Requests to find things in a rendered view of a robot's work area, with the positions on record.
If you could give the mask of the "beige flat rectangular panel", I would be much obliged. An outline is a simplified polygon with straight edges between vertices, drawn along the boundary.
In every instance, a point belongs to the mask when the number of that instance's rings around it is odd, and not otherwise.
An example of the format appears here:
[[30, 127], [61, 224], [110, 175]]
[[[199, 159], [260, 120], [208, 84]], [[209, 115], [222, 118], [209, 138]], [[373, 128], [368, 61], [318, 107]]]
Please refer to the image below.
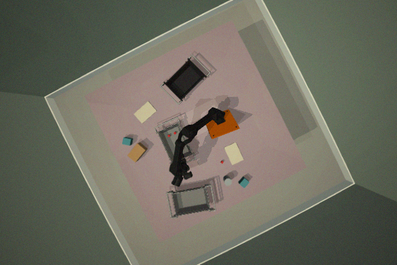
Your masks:
[[137, 119], [143, 123], [156, 112], [156, 109], [149, 103], [145, 103], [141, 108], [134, 113]]
[[232, 165], [244, 160], [236, 142], [224, 147], [224, 149], [225, 149]]

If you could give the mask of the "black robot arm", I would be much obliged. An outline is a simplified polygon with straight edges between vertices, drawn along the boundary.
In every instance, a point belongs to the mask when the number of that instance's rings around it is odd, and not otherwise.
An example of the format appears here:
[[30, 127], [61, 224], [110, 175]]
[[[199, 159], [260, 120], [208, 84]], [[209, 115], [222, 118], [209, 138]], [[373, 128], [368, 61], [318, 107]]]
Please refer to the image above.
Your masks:
[[[184, 164], [181, 165], [182, 153], [185, 145], [190, 143], [197, 135], [197, 132], [211, 120], [214, 120], [217, 125], [225, 122], [224, 116], [225, 112], [212, 107], [208, 111], [208, 114], [206, 116], [204, 116], [192, 125], [185, 126], [179, 132], [178, 139], [175, 142], [176, 146], [174, 150], [173, 162], [169, 167], [169, 172], [174, 175], [174, 178], [171, 182], [172, 185], [179, 187], [183, 180], [182, 176], [185, 175], [187, 171], [187, 166]], [[188, 139], [186, 139], [185, 141], [181, 141], [183, 135], [186, 136]]]

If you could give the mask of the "dark grey cylinder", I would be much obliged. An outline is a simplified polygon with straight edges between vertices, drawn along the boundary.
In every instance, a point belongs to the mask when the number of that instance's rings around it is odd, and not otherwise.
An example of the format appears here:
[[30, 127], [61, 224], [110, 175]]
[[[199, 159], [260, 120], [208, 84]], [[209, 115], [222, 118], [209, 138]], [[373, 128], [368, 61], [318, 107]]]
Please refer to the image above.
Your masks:
[[231, 178], [230, 178], [228, 175], [225, 175], [225, 176], [223, 177], [223, 180], [224, 180], [224, 182], [225, 182], [225, 184], [226, 184], [227, 186], [230, 186], [230, 185], [232, 184], [232, 180], [231, 180]]

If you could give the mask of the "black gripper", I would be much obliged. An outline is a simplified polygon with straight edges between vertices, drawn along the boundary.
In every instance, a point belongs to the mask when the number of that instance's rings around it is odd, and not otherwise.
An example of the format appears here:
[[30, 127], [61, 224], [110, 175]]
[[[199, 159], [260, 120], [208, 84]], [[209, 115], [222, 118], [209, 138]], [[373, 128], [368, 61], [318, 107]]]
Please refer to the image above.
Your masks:
[[190, 171], [189, 173], [187, 173], [187, 172], [190, 170], [190, 168], [189, 168], [189, 166], [188, 166], [187, 163], [186, 163], [186, 159], [184, 158], [183, 153], [182, 153], [181, 165], [182, 165], [182, 164], [184, 164], [184, 165], [187, 166], [186, 174], [183, 175], [184, 179], [188, 179], [188, 178], [192, 177], [193, 175], [192, 175], [191, 171]]

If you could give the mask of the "small teal block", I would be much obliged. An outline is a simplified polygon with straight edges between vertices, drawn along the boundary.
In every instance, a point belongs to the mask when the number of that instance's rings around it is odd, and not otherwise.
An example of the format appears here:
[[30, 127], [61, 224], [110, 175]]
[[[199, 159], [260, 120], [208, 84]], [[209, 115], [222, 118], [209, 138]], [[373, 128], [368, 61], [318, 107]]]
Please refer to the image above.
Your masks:
[[243, 188], [245, 188], [248, 184], [249, 181], [243, 176], [239, 181], [238, 181], [239, 185], [241, 185]]
[[123, 142], [122, 142], [123, 145], [131, 146], [132, 143], [133, 143], [133, 138], [128, 138], [128, 137], [123, 138]]

